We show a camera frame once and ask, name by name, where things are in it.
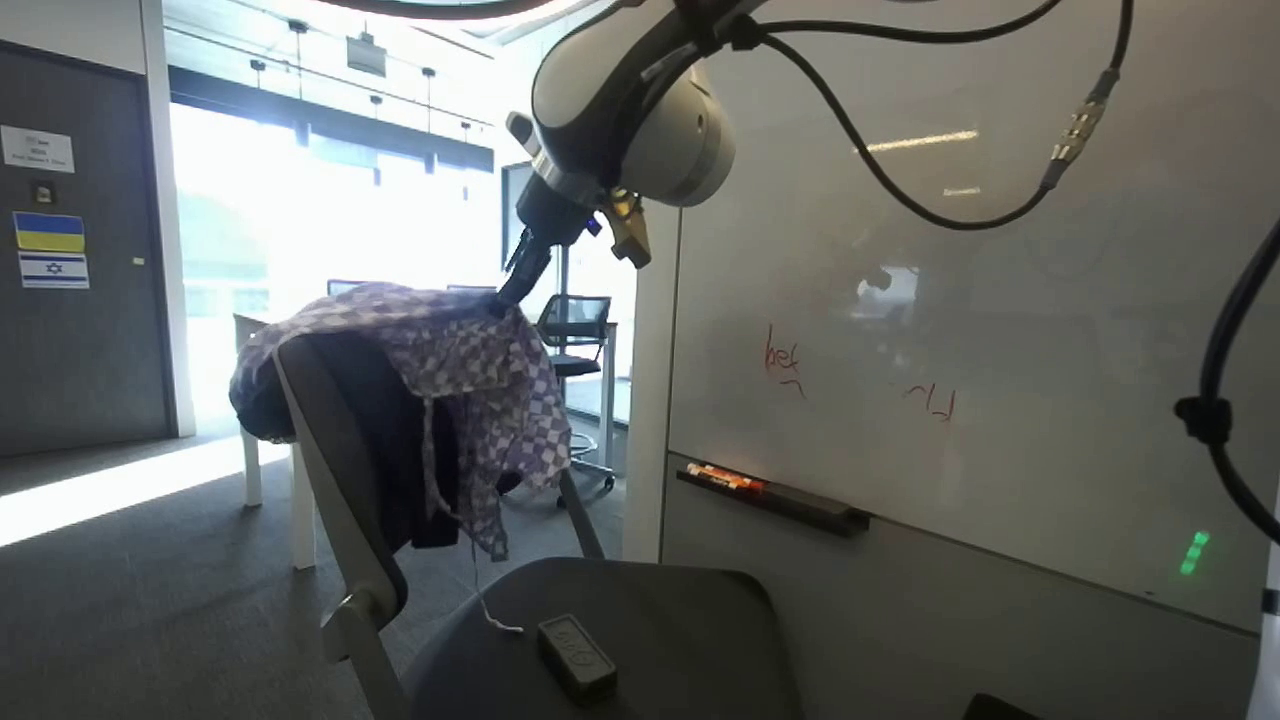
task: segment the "green light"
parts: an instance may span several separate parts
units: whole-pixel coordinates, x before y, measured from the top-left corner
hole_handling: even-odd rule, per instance
[[[1191,543],[1188,543],[1188,554],[1186,554],[1186,566],[1179,566],[1178,572],[1179,572],[1179,577],[1195,577],[1207,543],[1211,543],[1211,531],[1195,531]]]

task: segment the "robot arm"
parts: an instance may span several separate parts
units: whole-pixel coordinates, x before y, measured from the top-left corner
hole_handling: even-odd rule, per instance
[[[548,254],[591,229],[615,229],[615,254],[649,259],[642,197],[675,208],[707,202],[733,164],[733,138],[697,77],[728,28],[763,0],[615,0],[568,31],[536,69],[531,121],[507,121],[531,157],[522,191],[522,250],[506,286],[523,300]]]

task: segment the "plaid shirt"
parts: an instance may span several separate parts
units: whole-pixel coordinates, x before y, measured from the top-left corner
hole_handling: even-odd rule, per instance
[[[446,399],[457,423],[461,494],[457,507],[438,484],[434,413],[424,413],[429,516],[447,511],[487,554],[507,557],[500,519],[500,477],[551,484],[568,467],[568,418],[542,335],[522,310],[495,294],[411,294],[360,286],[267,325],[241,350],[237,389],[306,332],[360,332],[375,341],[411,396]]]

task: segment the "whiteboard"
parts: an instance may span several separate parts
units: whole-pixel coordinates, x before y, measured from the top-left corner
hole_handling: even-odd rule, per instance
[[[788,0],[762,18],[973,28],[1018,9],[1031,3]],[[776,52],[715,57],[741,151],[684,213],[668,450],[1256,629],[1265,540],[1173,405],[1280,217],[1280,3],[1137,9],[1130,72],[1080,164],[1040,213],[979,238],[892,204]],[[1114,31],[1117,0],[1075,0],[967,50],[788,40],[911,197],[997,217],[1031,191]],[[1224,389],[1265,500],[1280,472],[1274,297]],[[1179,572],[1195,531],[1211,540]]]

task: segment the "sunlight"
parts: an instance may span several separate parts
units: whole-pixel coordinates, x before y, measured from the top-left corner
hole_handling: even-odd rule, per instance
[[[284,457],[289,443],[259,443],[265,466]],[[241,435],[232,435],[12,494],[0,498],[0,547],[241,472]]]

